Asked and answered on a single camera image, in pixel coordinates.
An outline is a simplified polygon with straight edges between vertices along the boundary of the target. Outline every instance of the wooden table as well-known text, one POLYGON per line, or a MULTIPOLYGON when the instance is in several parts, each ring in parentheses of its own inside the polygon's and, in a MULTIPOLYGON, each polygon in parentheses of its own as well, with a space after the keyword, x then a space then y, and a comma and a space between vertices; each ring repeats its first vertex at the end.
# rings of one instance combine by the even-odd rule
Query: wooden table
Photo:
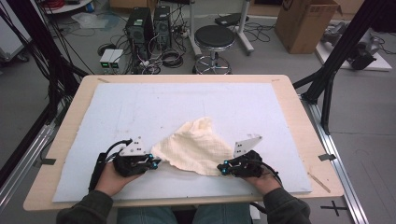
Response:
MULTIPOLYGON (((298 198, 339 197, 344 194, 343 187, 329 161, 321 161, 318 156, 325 154, 324 148, 306 115, 305 110, 288 77, 282 75, 239 75, 239 76, 88 76, 85 77, 70 105, 59 132, 57 133, 47 158, 56 159, 54 165, 43 165, 24 202, 28 211, 62 209, 74 203, 53 203, 52 198, 61 178, 68 150, 77 135, 78 127, 91 103, 95 88, 99 83, 271 83, 276 98, 283 110, 291 135, 297 146, 305 170, 308 172, 313 191, 308 194, 294 194, 298 198)), ((254 202, 262 198, 210 197, 183 198, 115 202, 114 206, 145 206, 200 203, 254 202)))

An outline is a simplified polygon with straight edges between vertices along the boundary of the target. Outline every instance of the black stool seat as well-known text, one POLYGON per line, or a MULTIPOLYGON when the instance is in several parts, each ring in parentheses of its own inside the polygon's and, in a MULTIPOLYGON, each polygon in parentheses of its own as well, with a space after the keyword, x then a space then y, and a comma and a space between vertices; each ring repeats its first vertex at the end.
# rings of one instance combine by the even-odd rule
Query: black stool seat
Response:
POLYGON ((195 43, 201 48, 224 49, 235 41, 233 31, 218 25, 208 25, 195 32, 195 43))

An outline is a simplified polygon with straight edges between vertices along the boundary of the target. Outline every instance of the round stool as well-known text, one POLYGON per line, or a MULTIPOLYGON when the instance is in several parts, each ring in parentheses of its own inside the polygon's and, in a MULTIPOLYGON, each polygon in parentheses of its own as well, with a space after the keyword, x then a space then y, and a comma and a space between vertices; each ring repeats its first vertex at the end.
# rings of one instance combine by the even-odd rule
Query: round stool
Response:
POLYGON ((195 43, 201 49, 210 51, 210 56, 203 56, 195 62, 192 69, 196 74, 231 74, 230 64, 219 57, 218 52, 224 51, 233 45, 235 36, 233 31, 218 25, 208 25, 199 28, 194 35, 195 43))

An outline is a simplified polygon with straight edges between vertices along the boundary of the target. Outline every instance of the jeans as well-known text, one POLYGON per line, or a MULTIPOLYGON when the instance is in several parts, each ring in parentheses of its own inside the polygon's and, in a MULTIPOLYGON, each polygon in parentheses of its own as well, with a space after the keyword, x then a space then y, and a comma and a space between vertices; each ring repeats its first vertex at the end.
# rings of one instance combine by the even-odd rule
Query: jeans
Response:
MULTIPOLYGON (((119 208, 118 224, 176 224, 170 207, 119 208)), ((200 205, 193 224, 250 224, 248 203, 220 203, 200 205)))

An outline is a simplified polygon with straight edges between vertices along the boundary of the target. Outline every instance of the white paper sheet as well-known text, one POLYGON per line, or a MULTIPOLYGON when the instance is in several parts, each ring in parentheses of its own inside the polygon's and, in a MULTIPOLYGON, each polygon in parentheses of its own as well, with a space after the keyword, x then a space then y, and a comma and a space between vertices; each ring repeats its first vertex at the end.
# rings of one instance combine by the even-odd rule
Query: white paper sheet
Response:
MULTIPOLYGON (((279 171, 289 192, 311 186, 271 84, 100 84, 63 168, 54 202, 77 202, 88 193, 100 152, 117 141, 141 136, 151 148, 184 122, 208 116, 230 146, 259 134, 255 146, 279 171)), ((240 178, 203 176, 162 162, 128 184, 114 199, 156 199, 259 194, 240 178)))

